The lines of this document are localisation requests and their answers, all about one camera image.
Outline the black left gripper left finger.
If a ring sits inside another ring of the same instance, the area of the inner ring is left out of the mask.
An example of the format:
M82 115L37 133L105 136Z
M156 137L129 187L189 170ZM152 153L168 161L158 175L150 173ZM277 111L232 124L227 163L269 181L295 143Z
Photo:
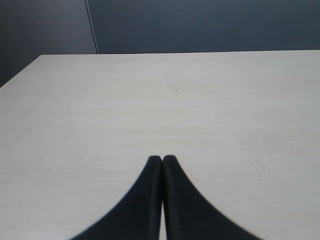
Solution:
M162 159L150 156L125 196L74 240L158 240L162 215Z

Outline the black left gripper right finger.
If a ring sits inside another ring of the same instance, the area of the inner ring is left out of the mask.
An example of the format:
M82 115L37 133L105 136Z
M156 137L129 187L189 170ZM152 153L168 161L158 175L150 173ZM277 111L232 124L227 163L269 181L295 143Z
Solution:
M162 162L168 240L258 240L223 215L197 190L174 155Z

